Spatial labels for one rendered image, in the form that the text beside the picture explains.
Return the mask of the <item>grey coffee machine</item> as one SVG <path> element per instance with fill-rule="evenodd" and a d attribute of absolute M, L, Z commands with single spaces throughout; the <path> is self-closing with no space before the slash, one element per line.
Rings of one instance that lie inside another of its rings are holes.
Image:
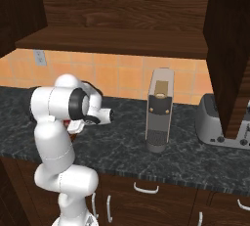
<path fill-rule="evenodd" d="M 174 98 L 174 72 L 157 68 L 150 80 L 146 105 L 146 146 L 153 153 L 166 149 Z"/>

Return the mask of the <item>silver toaster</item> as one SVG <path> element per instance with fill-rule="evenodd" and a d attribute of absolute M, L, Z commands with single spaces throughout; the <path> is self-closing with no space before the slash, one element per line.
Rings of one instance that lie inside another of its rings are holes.
<path fill-rule="evenodd" d="M 250 101 L 237 137 L 229 139 L 223 134 L 214 95 L 205 94 L 196 111 L 195 132 L 205 144 L 250 151 Z"/>

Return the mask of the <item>white wall outlet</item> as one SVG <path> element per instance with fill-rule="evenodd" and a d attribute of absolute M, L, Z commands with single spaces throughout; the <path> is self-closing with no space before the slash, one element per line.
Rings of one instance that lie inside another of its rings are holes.
<path fill-rule="evenodd" d="M 34 50 L 33 55 L 35 58 L 35 64 L 38 66 L 45 66 L 47 65 L 45 53 L 43 50 Z"/>

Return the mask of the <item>red kettle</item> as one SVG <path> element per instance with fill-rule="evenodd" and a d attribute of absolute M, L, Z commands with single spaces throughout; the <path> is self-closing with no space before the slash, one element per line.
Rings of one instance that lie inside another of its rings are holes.
<path fill-rule="evenodd" d="M 67 128 L 69 126 L 69 124 L 70 124 L 70 120 L 64 120 L 63 121 L 63 125 L 64 125 L 65 128 Z M 73 142 L 75 140 L 76 136 L 77 136 L 77 134 L 70 134 L 70 133 L 68 133 L 68 135 L 70 137 L 71 142 Z"/>

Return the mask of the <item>dark wood wall cabinet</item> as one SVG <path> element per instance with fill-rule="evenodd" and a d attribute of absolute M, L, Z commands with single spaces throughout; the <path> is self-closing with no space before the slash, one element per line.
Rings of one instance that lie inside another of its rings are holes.
<path fill-rule="evenodd" d="M 47 25 L 19 48 L 204 59 L 208 0 L 43 0 Z"/>

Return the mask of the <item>dark wood drawer front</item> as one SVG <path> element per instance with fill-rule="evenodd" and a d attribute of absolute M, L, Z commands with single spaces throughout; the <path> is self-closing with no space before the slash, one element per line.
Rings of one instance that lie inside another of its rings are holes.
<path fill-rule="evenodd" d="M 102 190 L 109 195 L 114 192 L 118 195 L 141 197 L 148 201 L 160 201 L 161 203 L 181 203 L 192 206 L 196 194 L 194 188 L 159 183 L 154 181 L 140 180 L 132 177 L 123 177 L 118 175 L 101 174 Z M 154 190 L 159 186 L 159 191 L 155 195 L 143 194 L 134 190 L 134 182 L 143 189 Z"/>
<path fill-rule="evenodd" d="M 239 195 L 219 192 L 211 192 L 209 194 L 207 205 L 214 209 L 240 213 L 243 209 L 238 205 L 238 202 L 244 206 L 250 207 L 250 197 L 242 197 Z"/>

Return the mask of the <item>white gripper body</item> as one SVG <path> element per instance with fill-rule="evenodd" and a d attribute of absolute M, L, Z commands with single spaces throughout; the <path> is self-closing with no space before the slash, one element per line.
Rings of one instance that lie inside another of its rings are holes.
<path fill-rule="evenodd" d="M 82 119 L 72 120 L 67 127 L 67 132 L 69 134 L 78 134 L 83 130 L 84 126 L 85 123 Z"/>

